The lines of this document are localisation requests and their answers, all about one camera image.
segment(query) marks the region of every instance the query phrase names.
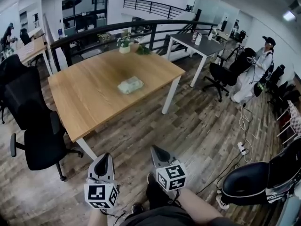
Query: chair armrest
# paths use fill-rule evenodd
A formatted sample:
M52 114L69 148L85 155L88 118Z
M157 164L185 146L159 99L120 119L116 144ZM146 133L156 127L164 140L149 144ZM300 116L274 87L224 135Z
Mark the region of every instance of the chair armrest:
M50 113L50 122L51 122L53 134L55 135L60 131L61 128L60 117L58 116L56 111L52 111Z
M227 59L225 57L222 57L222 56L217 56L218 58L220 58L221 60L224 60L224 61L227 61Z
M10 154L12 157L17 156L16 152L16 134L12 134L10 137Z

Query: potted plant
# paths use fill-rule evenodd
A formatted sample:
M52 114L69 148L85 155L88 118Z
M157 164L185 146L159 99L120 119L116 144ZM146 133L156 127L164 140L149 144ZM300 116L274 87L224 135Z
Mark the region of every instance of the potted plant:
M130 42L131 39L129 36L125 36L117 40L117 46L119 47L119 52L121 54L126 54L131 51Z

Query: chair base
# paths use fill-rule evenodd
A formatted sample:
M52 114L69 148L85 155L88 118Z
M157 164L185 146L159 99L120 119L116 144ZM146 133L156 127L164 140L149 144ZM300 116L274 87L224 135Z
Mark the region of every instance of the chair base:
M215 81L215 80L213 80L213 79L211 79L211 78L209 78L209 77L207 77L207 76L205 76L204 79L207 79L207 80L211 81L212 84L211 84L211 85L206 85L205 87L203 87L202 90L203 90L203 91L206 91L206 89L208 89L208 88L210 88L210 87L216 87L216 88L217 88L217 91L218 91L218 94L219 94L219 96L220 96L220 99L218 100L219 102L222 102L222 90L227 92L227 93L226 93L226 96L229 95L229 91L226 90L226 89L220 84L220 81Z
M84 156L84 154L81 151L77 151L77 150L67 149L67 154L69 154L69 153L77 153L80 158L82 158ZM56 168L57 168L58 173L60 175L60 180L62 182L65 182L67 180L67 177L63 176L61 166L60 166L59 162L56 164Z

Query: power strip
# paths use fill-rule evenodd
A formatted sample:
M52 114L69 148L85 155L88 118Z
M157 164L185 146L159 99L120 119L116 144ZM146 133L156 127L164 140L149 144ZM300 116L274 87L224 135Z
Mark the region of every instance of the power strip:
M238 146L238 148L239 148L239 150L240 150L240 153L244 156L244 155L246 155L246 151L244 151L244 146L243 146L243 144L241 143L241 142L238 142L237 143L237 146Z

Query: person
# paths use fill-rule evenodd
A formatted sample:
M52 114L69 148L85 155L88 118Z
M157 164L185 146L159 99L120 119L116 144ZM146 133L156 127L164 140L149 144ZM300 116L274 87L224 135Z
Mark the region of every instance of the person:
M265 40L265 45L256 53L256 65L250 67L246 73L242 73L238 77L238 81L242 83L242 86L240 90L231 97L233 102L240 103L246 97L252 96L255 83L261 79L265 71L272 64L274 46L276 45L275 40L267 37L263 38Z
M14 29L14 24L10 23L3 35L3 48L10 48L10 43L14 43L16 38L11 38L11 30Z
M144 211L140 204L134 204L132 214L120 226L238 226L187 188L179 190L180 207L163 192L153 173L147 176L147 182L150 210ZM100 210L93 210L88 226L107 226L107 216Z

